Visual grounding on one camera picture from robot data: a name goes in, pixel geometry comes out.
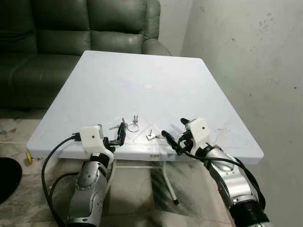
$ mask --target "green sofa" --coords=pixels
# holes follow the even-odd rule
[[[0,107],[48,108],[85,50],[171,55],[159,20],[157,0],[0,0]]]

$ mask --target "white wall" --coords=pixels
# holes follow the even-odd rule
[[[205,61],[262,147],[250,168],[276,227],[303,226],[302,4],[194,0],[181,54]]]
[[[159,0],[159,40],[174,56],[180,56],[193,0]]]

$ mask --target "tiled floor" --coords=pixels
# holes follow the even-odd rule
[[[25,155],[26,142],[44,113],[0,110],[0,118],[14,118],[17,123],[14,131],[0,134],[0,157],[17,160],[23,170],[17,190],[0,205],[0,227],[56,226],[42,191],[40,172],[44,160],[35,159],[29,164]],[[56,160],[46,174],[48,185],[62,173],[78,171],[81,164],[82,160]],[[117,169],[100,226],[231,227],[216,185],[201,163],[168,163],[167,172],[180,202],[178,206],[171,200],[161,170]],[[63,179],[54,193],[55,208],[63,218],[74,178]]]

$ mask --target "key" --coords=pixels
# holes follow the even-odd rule
[[[152,130],[146,135],[146,138],[148,140],[153,140],[153,139],[164,139],[164,137],[161,134],[152,134]]]
[[[119,127],[120,127],[120,124],[117,124],[116,126],[109,128],[109,130],[118,129]]]
[[[134,115],[134,119],[133,119],[133,123],[134,123],[134,124],[138,124],[138,117],[139,117],[139,116],[135,116],[135,115]]]
[[[124,117],[122,118],[122,122],[125,124],[125,127],[128,127],[128,123],[125,123]]]

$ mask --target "white table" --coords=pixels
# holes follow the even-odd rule
[[[185,131],[180,118],[204,117],[210,142],[247,164],[263,152],[201,59],[85,51],[27,143],[32,157],[46,157],[63,139],[87,125],[109,128],[139,115],[140,130],[127,132],[115,159],[189,160],[177,156],[165,140],[146,134],[167,130],[175,138]],[[80,142],[69,142],[58,157],[87,159]]]

